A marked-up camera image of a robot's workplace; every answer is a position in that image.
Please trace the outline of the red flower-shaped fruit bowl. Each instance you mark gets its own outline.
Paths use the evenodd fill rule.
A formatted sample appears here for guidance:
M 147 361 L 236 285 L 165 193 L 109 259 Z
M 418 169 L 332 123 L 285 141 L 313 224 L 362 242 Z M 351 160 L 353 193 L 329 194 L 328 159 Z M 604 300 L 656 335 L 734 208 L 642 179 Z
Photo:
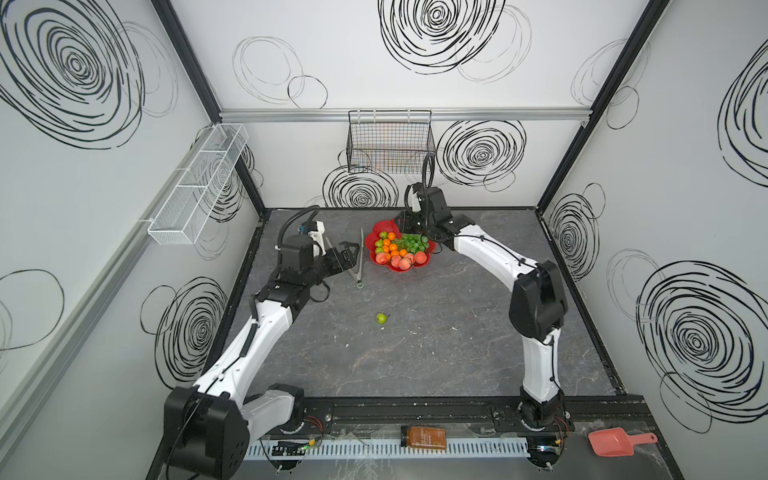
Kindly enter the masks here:
M 376 223 L 376 224 L 375 224 L 375 225 L 372 227 L 372 230 L 371 230 L 370 232 L 368 232 L 368 233 L 366 234 L 366 236 L 365 236 L 365 247 L 366 247 L 366 249 L 367 249 L 367 251 L 368 251 L 368 257 L 370 258 L 370 260 L 371 260 L 371 261 L 372 261 L 372 262 L 373 262 L 373 263 L 374 263 L 376 266 L 379 266 L 379 267 L 382 267 L 382 268 L 387 268 L 387 269 L 389 269 L 390 271 L 392 271 L 392 272 L 396 272 L 396 273 L 405 273 L 405 272 L 407 272 L 407 271 L 410 271 L 410 270 L 414 270 L 414 269 L 419 269 L 419 268 L 423 268 L 423 267 L 426 267 L 426 266 L 429 264 L 429 262 L 430 262 L 430 260 L 431 260 L 431 257 L 432 257 L 432 255 L 433 255 L 433 254 L 436 252 L 436 249 L 437 249 L 437 244 L 436 244 L 435 242 L 433 242 L 433 241 L 429 240 L 429 244 L 430 244 L 430 250 L 429 250 L 429 251 L 426 253 L 426 255 L 428 256 L 428 260 L 427 260 L 427 262 L 426 262 L 425 264 L 423 264 L 423 265 L 417 265 L 417 264 L 414 262 L 414 255 L 415 255 L 415 254 L 412 254 L 412 253 L 408 253 L 408 254 L 407 254 L 405 257 L 401 257 L 401 258 L 409 258 L 409 259 L 412 261 L 412 266 L 411 266 L 411 268 L 410 268 L 409 270 L 407 270 L 407 271 L 402 271 L 402 270 L 400 270 L 399 268 L 393 268 L 393 267 L 390 265 L 390 262 L 389 262 L 388 264 L 386 264 L 386 265 L 379 265 L 379 264 L 377 264 L 377 263 L 376 263 L 376 261 L 375 261 L 375 257 L 376 257 L 375 249 L 376 249 L 376 247 L 375 247 L 374 243 L 375 243 L 377 240 L 382 240 L 382 239 L 379 237 L 379 234 L 380 234 L 382 231 L 385 231 L 385 232 L 387 232 L 387 233 L 389 233 L 389 232 L 394 232 L 394 233 L 395 233 L 395 235 L 396 235 L 396 239 L 395 239 L 394 241 L 390 241 L 390 242 L 391 242 L 391 243 L 395 243 L 395 244 L 397 244 L 397 245 L 399 246 L 399 250 L 400 250 L 399 240 L 400 240 L 401 236 L 402 236 L 403 234 L 413 234 L 413 233 L 405 233 L 405 232 L 401 232 L 401 231 L 398 229 L 398 225 L 397 225 L 397 223 L 396 223 L 396 221 L 395 221 L 395 220 L 383 220 L 383 221 L 379 221 L 378 223 Z

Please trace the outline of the green fake grape bunch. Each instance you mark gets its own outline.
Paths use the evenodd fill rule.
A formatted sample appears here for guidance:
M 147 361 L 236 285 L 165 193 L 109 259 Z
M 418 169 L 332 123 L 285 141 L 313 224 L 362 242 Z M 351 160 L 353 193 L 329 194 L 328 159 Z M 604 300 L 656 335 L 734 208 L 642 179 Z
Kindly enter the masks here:
M 418 234 L 403 234 L 399 240 L 399 245 L 401 250 L 406 250 L 412 254 L 427 253 L 430 250 L 429 239 Z

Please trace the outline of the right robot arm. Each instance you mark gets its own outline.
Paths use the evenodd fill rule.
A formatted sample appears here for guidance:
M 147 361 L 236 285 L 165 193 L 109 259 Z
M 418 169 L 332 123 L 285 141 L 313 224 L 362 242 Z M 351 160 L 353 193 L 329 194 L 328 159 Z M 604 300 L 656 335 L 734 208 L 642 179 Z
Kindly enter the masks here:
M 428 224 L 417 212 L 404 210 L 395 217 L 395 225 L 470 258 L 508 288 L 509 320 L 523 343 L 521 422 L 532 431 L 552 425 L 564 404 L 558 348 L 568 311 L 558 266 L 524 257 L 464 215 Z

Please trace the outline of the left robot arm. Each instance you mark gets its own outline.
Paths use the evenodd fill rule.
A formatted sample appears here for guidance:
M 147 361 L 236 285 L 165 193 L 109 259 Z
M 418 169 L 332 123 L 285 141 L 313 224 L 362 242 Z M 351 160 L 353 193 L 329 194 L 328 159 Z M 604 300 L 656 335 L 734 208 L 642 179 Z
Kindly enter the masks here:
M 253 295 L 251 315 L 232 343 L 190 387 L 176 387 L 164 405 L 164 475 L 172 468 L 192 477 L 229 479 L 248 447 L 271 431 L 304 426 L 304 391 L 274 384 L 251 396 L 249 388 L 280 337 L 311 301 L 311 290 L 356 266 L 358 243 L 295 235 L 278 250 L 277 267 Z

